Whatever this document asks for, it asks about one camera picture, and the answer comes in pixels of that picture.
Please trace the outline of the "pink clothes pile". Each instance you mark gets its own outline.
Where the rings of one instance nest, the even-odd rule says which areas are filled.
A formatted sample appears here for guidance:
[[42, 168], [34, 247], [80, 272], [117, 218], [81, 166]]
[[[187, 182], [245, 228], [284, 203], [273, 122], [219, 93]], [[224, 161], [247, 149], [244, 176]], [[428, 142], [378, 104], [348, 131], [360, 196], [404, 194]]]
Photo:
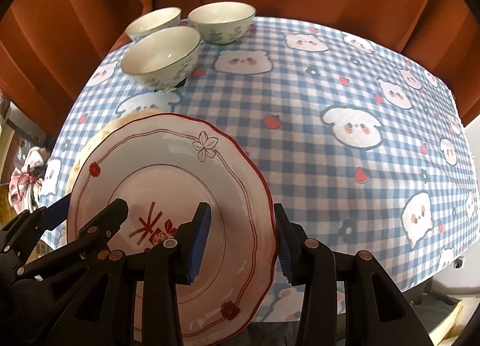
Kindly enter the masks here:
[[40, 191], [49, 156], [45, 148], [32, 147], [24, 165], [20, 169], [16, 167], [11, 173], [8, 201], [16, 214], [25, 210], [33, 212], [39, 208]]

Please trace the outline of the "orange curtain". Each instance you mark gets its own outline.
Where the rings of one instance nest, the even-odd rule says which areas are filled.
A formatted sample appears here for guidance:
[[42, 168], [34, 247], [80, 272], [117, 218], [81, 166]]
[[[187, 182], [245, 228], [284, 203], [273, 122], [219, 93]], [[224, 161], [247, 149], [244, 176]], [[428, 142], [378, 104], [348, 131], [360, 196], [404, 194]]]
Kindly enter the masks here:
[[479, 21], [463, 0], [13, 0], [1, 14], [1, 93], [55, 135], [101, 60], [126, 43], [131, 21], [222, 1], [380, 43], [441, 78], [463, 123], [479, 115]]

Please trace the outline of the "white green pattern bowl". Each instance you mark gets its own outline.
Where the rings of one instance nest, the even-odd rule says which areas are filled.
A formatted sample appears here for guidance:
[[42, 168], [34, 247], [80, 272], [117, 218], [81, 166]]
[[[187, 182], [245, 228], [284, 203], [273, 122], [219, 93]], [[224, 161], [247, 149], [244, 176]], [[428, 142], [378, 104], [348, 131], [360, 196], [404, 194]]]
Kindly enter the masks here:
[[199, 6], [188, 14], [188, 21], [202, 39], [212, 44], [230, 44], [247, 32], [256, 8], [242, 2], [214, 2]]

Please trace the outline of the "large yellow floral plate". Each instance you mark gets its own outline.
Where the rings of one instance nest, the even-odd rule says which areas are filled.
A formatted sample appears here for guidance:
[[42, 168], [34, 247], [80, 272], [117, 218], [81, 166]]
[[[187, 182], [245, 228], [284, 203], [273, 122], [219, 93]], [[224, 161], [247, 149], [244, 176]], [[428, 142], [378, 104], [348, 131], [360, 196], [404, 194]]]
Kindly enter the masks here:
[[98, 131], [83, 147], [76, 156], [76, 161], [70, 170], [70, 174], [65, 187], [65, 194], [69, 194], [72, 191], [72, 188], [77, 180], [77, 177], [80, 173], [82, 166], [85, 164], [87, 158], [93, 152], [97, 146], [99, 146], [113, 131], [119, 129], [120, 127], [126, 125], [127, 123], [147, 117], [156, 113], [159, 113], [160, 110], [157, 108], [148, 108], [141, 111], [135, 111], [128, 113], [125, 116], [114, 119], [110, 121], [105, 127]]

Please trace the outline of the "green leaf bowl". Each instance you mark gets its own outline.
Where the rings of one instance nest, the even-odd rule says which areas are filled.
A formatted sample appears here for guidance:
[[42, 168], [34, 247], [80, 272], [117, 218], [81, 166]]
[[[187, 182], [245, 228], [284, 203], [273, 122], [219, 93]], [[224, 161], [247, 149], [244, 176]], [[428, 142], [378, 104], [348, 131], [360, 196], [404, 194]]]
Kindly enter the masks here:
[[170, 92], [195, 69], [201, 41], [200, 33], [187, 26], [154, 32], [126, 52], [122, 72], [143, 86]]

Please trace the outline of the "blue checkered bear tablecloth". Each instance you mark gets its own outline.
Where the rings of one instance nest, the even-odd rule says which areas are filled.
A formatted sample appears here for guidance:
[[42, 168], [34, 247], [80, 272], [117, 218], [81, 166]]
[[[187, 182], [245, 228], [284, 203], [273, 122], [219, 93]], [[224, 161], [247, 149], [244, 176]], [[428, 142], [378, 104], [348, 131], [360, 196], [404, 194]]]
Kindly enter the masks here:
[[[258, 17], [233, 43], [202, 39], [190, 76], [161, 92], [122, 72], [137, 42], [110, 53], [80, 93], [42, 204], [65, 195], [98, 131], [157, 108], [233, 138], [292, 221], [335, 251], [371, 251], [403, 290], [479, 240], [477, 177], [456, 103], [422, 66], [346, 32]], [[294, 321], [302, 296], [274, 271], [254, 318]]]

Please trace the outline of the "red trimmed white plate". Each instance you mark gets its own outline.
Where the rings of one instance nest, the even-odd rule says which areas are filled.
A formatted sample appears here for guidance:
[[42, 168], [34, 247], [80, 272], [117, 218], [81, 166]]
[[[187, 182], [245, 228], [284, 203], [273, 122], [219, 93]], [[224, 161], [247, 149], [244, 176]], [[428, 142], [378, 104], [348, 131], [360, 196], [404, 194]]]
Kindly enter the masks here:
[[91, 152], [71, 193], [69, 240], [115, 199], [127, 202], [109, 246], [128, 254], [173, 238], [208, 203], [199, 274], [177, 289], [184, 343], [218, 344], [253, 319], [273, 281], [277, 237], [268, 185], [233, 138], [175, 113], [135, 119]]

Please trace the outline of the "blue floral bowl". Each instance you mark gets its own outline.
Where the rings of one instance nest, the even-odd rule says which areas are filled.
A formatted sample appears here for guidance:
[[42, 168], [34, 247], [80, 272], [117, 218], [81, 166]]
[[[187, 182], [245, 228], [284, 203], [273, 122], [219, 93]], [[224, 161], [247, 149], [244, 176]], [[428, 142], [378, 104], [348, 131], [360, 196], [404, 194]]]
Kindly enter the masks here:
[[169, 27], [176, 27], [181, 19], [182, 10], [177, 7], [168, 7], [151, 11], [135, 19], [126, 27], [124, 33], [131, 41], [142, 38]]

